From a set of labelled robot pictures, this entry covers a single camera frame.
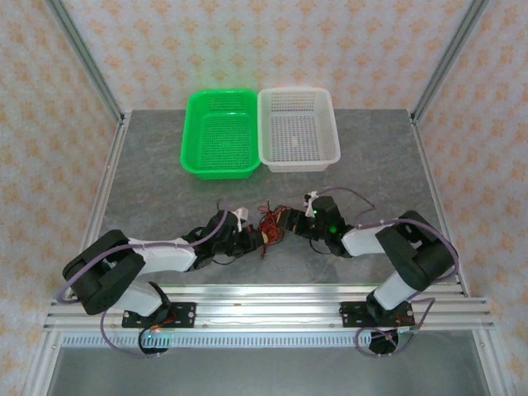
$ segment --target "gray tabletop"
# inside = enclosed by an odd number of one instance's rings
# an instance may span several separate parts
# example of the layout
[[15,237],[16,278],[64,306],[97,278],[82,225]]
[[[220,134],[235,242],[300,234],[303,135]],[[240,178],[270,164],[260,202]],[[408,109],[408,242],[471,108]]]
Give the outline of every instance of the gray tabletop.
[[[134,111],[125,137],[101,234],[121,229],[127,237],[175,239],[206,225],[224,198],[230,208],[245,206],[257,224],[257,207],[303,207],[307,191],[347,186],[375,202],[378,209],[364,222],[417,210],[438,227],[431,191],[406,111],[336,110],[341,159],[325,172],[272,173],[261,165],[246,180],[202,181],[180,164],[185,111]],[[347,192],[332,193],[342,216],[351,223],[366,209]],[[314,243],[321,251],[324,244]],[[393,271],[383,255],[343,259],[317,254],[308,241],[286,235],[264,259],[257,252],[229,266],[211,264],[195,272],[165,272],[164,285],[380,283]]]

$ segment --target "black plastic bracket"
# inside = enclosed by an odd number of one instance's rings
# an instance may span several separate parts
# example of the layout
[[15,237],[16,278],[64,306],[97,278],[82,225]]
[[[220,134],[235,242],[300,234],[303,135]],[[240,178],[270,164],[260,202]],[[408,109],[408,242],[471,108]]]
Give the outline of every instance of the black plastic bracket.
[[[163,328],[193,328],[196,320],[196,303],[173,303],[168,307],[167,320]],[[132,311],[123,313],[123,328],[150,328],[156,324],[150,317],[145,317]]]
[[379,320],[374,320],[365,301],[344,301],[339,313],[344,328],[399,328],[414,326],[414,312],[410,303],[404,302]]

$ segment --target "wall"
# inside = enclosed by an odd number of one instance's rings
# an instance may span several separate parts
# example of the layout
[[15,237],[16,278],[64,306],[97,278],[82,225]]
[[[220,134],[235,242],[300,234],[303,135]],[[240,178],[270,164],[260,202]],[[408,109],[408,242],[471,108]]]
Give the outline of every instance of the wall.
[[202,88],[315,85],[412,109],[470,0],[66,0],[121,108]]
[[15,395],[116,123],[43,1],[0,2],[0,22],[0,395]]
[[528,394],[528,2],[493,2],[420,124],[475,295]]

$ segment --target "mesh basket bottom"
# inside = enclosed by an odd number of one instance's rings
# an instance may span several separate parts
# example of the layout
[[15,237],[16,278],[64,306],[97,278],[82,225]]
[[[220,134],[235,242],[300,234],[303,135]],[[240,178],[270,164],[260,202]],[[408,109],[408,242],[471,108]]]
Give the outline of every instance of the mesh basket bottom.
[[200,170],[244,169],[252,165],[247,114],[206,115],[201,137]]
[[271,161],[320,161],[315,114],[270,115]]

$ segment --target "plastic basket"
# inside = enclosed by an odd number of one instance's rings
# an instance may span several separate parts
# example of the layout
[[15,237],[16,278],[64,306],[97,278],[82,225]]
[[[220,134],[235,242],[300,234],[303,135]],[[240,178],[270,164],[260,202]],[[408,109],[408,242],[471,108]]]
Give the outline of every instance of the plastic basket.
[[181,165],[200,179],[245,179],[260,165],[257,94],[249,89],[196,92],[187,104]]
[[272,172],[318,172],[339,161],[330,92],[300,87],[260,91],[258,153]]

